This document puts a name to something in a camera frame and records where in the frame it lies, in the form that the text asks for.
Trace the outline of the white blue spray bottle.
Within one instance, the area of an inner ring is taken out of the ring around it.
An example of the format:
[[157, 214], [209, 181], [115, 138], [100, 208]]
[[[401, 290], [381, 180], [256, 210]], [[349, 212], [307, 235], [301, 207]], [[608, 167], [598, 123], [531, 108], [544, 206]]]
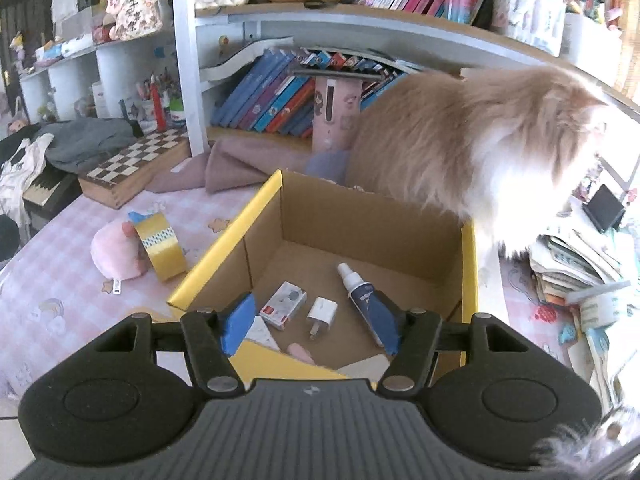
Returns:
[[384, 348], [387, 339], [385, 323], [388, 321], [388, 311], [376, 296], [375, 287], [365, 281], [359, 273], [352, 270], [347, 263], [339, 263], [336, 268], [346, 289], [348, 299], [368, 326], [374, 341], [379, 347]]

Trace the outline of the staple box with cat picture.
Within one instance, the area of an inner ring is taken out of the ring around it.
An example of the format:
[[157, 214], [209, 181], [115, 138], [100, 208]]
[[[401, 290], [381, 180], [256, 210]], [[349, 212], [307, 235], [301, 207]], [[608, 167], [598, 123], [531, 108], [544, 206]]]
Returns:
[[283, 282], [260, 308], [258, 315], [276, 330], [285, 330], [286, 324], [294, 318], [306, 299], [306, 290], [290, 282]]

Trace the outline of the small white plug adapter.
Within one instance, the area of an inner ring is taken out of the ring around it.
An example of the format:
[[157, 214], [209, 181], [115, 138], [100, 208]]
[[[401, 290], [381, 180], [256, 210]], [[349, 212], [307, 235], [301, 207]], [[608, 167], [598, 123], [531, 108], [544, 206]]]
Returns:
[[307, 321], [310, 324], [309, 338], [316, 339], [328, 332], [333, 325], [338, 304], [323, 297], [314, 300], [308, 314]]

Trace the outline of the large white charger block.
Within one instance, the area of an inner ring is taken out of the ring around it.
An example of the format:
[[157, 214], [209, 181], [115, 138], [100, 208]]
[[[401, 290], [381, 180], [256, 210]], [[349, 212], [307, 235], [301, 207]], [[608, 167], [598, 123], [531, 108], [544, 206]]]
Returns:
[[390, 360], [388, 357], [383, 353], [379, 353], [376, 356], [370, 356], [370, 358], [342, 366], [336, 371], [348, 378], [367, 379], [372, 384], [376, 384], [389, 366]]

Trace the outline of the pink small eraser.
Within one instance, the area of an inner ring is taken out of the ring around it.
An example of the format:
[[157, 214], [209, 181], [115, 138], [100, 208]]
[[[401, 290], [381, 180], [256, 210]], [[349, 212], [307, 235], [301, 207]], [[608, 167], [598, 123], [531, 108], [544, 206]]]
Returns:
[[314, 365], [314, 359], [311, 354], [300, 344], [289, 344], [288, 348], [286, 348], [286, 353], [300, 362]]

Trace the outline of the yellow cardboard box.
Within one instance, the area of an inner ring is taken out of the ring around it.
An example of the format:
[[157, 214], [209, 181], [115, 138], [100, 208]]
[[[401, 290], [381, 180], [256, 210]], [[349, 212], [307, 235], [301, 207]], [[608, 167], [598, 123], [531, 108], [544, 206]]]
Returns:
[[246, 292], [262, 307], [284, 282], [309, 301], [331, 299], [331, 328], [310, 339], [301, 307], [274, 339], [297, 342], [330, 378], [381, 348], [347, 298], [337, 267], [347, 263], [402, 310], [434, 311], [454, 322], [477, 309], [473, 228], [434, 207], [276, 171], [168, 298], [177, 314], [221, 310]]

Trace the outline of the yellow tape roll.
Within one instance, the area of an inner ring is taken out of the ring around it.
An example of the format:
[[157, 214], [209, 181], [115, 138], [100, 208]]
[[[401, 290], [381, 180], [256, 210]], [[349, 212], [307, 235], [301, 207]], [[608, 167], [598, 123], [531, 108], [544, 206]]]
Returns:
[[188, 270], [175, 230], [162, 212], [138, 214], [131, 211], [134, 225], [149, 262], [161, 282], [166, 282]]

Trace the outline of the pink plush toy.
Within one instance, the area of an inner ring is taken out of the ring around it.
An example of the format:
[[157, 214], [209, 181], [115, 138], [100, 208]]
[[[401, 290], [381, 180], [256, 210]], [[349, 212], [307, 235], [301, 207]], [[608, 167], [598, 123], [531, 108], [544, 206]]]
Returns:
[[102, 226], [90, 245], [93, 264], [105, 278], [111, 294], [122, 292], [122, 283], [140, 278], [149, 270], [142, 241], [130, 220], [115, 220]]

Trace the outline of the mauve cloth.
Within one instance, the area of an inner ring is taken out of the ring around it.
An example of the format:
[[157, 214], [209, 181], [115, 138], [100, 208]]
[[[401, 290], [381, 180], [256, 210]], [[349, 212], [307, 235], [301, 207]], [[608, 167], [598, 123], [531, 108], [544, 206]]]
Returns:
[[311, 153], [266, 138], [223, 136], [206, 153], [186, 161], [179, 170], [165, 170], [146, 185], [152, 193], [202, 188], [208, 194], [265, 183], [278, 171], [345, 182], [349, 151]]

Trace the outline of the wooden chess board box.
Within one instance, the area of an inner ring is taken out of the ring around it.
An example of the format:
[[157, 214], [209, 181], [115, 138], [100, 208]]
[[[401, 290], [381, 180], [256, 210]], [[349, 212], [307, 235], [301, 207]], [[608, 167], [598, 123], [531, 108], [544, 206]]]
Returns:
[[78, 178], [82, 194], [112, 209], [136, 197], [153, 178], [191, 155], [186, 130], [153, 132]]

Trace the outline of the orange fluffy cat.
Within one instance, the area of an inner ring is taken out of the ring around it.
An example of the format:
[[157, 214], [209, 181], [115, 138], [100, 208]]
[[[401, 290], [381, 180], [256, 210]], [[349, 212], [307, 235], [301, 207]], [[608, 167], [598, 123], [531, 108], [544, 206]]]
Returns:
[[513, 257], [588, 174], [608, 116], [597, 89], [555, 67], [408, 75], [360, 114], [345, 182], [472, 221]]

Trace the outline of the red bottle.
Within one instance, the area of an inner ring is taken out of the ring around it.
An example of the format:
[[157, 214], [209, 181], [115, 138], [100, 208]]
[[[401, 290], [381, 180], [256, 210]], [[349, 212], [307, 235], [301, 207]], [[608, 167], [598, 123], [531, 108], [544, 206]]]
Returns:
[[154, 116], [156, 120], [156, 131], [165, 132], [167, 129], [165, 112], [160, 99], [160, 92], [157, 89], [157, 84], [150, 83], [150, 97], [154, 107]]

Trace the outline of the pink cylindrical holder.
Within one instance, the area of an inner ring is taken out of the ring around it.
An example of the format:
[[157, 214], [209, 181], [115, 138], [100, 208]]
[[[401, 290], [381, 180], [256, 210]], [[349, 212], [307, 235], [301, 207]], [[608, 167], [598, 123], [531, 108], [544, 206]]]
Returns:
[[360, 114], [361, 79], [320, 76], [314, 78], [312, 150], [315, 153], [346, 151], [354, 142]]

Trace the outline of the white garment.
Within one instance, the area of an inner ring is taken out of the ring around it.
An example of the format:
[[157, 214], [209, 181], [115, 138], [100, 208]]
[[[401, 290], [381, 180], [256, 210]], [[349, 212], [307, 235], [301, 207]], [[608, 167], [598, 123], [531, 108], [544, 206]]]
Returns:
[[16, 223], [21, 240], [30, 237], [30, 220], [23, 195], [42, 174], [46, 151], [53, 140], [54, 135], [48, 132], [33, 141], [21, 140], [14, 154], [1, 167], [1, 212]]

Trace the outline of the white shelf post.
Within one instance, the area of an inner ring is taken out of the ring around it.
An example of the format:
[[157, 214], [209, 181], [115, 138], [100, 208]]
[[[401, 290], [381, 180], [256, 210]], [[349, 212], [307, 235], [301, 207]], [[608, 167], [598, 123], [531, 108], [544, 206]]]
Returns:
[[196, 156], [208, 149], [208, 139], [201, 92], [194, 0], [174, 0], [174, 29], [186, 130], [191, 155]]

